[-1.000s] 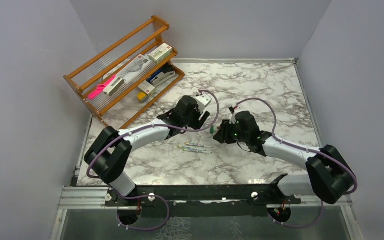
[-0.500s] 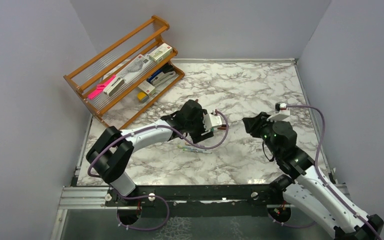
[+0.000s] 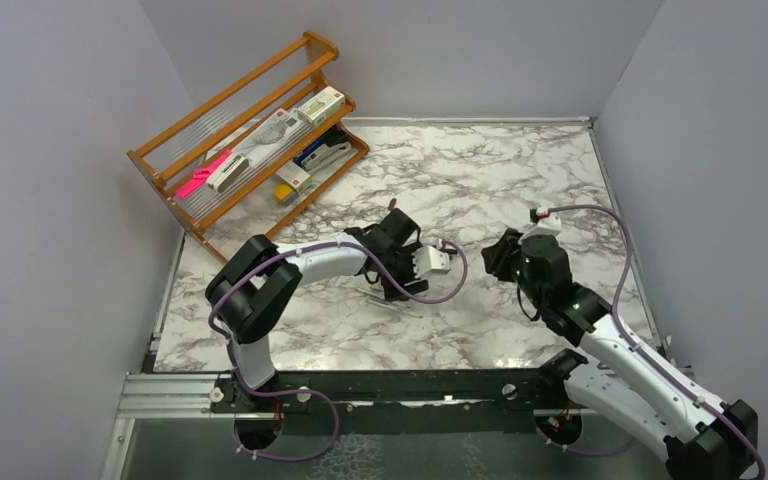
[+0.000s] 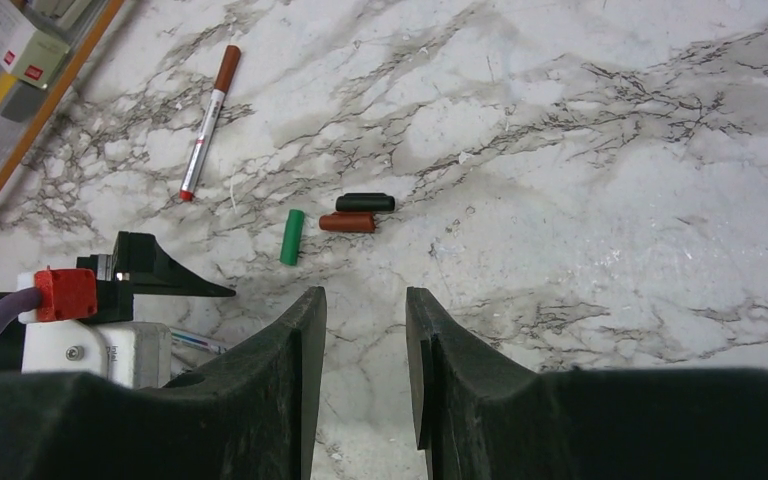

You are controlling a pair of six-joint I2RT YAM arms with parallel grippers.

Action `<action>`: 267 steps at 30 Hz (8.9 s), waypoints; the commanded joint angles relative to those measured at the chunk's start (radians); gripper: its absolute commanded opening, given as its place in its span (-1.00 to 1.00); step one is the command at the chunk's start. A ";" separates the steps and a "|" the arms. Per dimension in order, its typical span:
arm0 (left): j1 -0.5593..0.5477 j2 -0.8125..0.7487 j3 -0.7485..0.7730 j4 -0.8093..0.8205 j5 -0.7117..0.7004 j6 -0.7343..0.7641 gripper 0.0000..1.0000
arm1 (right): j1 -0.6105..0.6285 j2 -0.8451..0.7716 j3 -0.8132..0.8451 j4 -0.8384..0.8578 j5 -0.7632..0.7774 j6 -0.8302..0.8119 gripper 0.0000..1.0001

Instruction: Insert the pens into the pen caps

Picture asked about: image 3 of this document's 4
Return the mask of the white pen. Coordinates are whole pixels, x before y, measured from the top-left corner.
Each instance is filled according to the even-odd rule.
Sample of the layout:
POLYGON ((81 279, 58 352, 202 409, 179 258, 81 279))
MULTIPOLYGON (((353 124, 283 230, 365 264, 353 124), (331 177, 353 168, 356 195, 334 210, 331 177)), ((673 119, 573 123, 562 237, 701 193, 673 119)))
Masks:
POLYGON ((420 313, 417 313, 416 311, 413 311, 411 308, 406 306, 395 305, 393 303, 386 302, 384 300, 375 299, 375 298, 366 298, 365 302, 369 305, 398 313, 400 316, 406 316, 410 318, 422 318, 422 315, 420 313))
POLYGON ((366 300, 372 301, 379 304, 393 304, 392 300, 388 300, 385 298, 385 295, 382 291, 373 290, 373 289, 367 289, 367 288, 361 288, 361 287, 355 287, 354 291, 361 294, 365 297, 366 300))

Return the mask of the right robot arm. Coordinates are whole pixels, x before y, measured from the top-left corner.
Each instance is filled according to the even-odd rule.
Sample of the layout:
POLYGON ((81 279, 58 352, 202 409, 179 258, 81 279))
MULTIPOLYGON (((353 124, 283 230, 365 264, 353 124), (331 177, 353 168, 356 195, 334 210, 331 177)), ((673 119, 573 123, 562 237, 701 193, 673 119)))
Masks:
POLYGON ((727 402, 641 342, 610 304, 573 278, 553 235, 508 229, 482 249, 487 274, 513 283, 571 343, 542 366, 539 398, 586 406, 645 445, 673 479, 738 479, 758 460, 758 415, 727 402))

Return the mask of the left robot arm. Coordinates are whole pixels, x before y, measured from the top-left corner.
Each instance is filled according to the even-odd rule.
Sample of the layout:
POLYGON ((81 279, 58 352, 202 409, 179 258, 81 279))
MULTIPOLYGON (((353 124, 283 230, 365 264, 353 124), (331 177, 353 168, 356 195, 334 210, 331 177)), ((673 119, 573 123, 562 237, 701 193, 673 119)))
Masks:
POLYGON ((420 235, 420 226, 394 209, 378 223, 318 242, 279 245, 264 235, 247 240, 205 291, 214 315, 211 325, 227 328, 241 376, 235 392, 239 401, 254 411, 273 401, 276 369, 269 334, 299 287, 364 276, 381 287, 389 302, 426 291, 428 282, 415 270, 420 235))

